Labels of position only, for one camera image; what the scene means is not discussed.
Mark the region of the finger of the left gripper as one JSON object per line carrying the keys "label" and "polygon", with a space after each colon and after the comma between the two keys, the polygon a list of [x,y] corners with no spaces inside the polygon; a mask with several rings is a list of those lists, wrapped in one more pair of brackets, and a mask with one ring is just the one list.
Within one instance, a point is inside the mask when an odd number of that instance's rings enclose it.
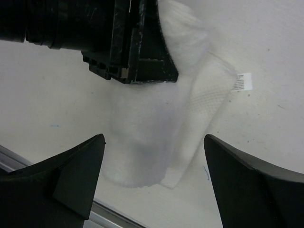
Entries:
{"label": "finger of the left gripper", "polygon": [[130,2],[128,84],[175,83],[178,70],[169,54],[156,0]]}

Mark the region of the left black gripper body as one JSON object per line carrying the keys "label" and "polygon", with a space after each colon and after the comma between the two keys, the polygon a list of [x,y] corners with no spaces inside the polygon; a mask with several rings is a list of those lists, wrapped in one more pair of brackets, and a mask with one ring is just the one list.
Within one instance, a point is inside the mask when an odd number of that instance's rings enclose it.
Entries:
{"label": "left black gripper body", "polygon": [[0,38],[78,50],[91,72],[128,84],[122,74],[129,7],[128,0],[3,0]]}

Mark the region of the white towel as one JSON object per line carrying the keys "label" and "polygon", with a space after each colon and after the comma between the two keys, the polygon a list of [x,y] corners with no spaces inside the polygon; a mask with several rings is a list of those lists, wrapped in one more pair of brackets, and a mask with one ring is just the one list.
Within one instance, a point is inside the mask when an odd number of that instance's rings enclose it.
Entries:
{"label": "white towel", "polygon": [[191,8],[161,0],[159,10],[178,81],[111,84],[101,172],[128,188],[174,188],[238,79],[230,64],[209,51],[209,33]]}

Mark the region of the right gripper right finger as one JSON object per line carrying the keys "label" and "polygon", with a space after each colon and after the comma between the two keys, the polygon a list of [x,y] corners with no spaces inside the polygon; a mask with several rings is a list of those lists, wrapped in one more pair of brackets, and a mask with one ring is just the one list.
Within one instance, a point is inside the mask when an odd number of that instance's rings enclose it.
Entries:
{"label": "right gripper right finger", "polygon": [[225,228],[302,228],[304,175],[208,134],[204,150]]}

